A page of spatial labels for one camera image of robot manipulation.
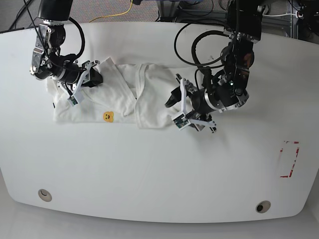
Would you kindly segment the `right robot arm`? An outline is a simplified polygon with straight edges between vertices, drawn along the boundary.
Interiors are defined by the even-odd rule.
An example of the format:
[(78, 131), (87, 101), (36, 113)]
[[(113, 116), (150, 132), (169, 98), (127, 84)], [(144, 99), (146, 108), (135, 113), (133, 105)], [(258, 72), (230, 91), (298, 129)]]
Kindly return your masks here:
[[(80, 24), (70, 17), (73, 1), (42, 0), (37, 17), (43, 20), (36, 32), (36, 44), (32, 54), (31, 74), (38, 80), (51, 78), (63, 89), (68, 98), (75, 100), (75, 95), (82, 87), (95, 87), (103, 83), (102, 75), (94, 69), (99, 61), (86, 61), (77, 64), (85, 49), (85, 36)], [(79, 30), (81, 47), (77, 54), (61, 54), (61, 45), (66, 38), (65, 21), (71, 21)]]

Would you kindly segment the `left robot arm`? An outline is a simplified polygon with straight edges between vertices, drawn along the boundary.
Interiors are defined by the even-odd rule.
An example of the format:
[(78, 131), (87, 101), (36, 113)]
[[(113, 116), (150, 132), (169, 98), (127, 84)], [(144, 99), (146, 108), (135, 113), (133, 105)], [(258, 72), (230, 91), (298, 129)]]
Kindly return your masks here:
[[(170, 108), (181, 103), (181, 110), (171, 118), (178, 129), (189, 126), (201, 131), (208, 127), (216, 132), (212, 112), (236, 110), (246, 104), (249, 99), (246, 90), (249, 69), (254, 63), (253, 45), (261, 40), (265, 8), (263, 0), (231, 0), (226, 22), (215, 21), (224, 30), (210, 30), (195, 38), (191, 47), (193, 61), (190, 64), (197, 67), (195, 73), (203, 74), (202, 84), (191, 83), (176, 75), (180, 86), (171, 92), (165, 104)], [(230, 42), (216, 60), (200, 63), (196, 54), (197, 44), (212, 35), (229, 37)]]

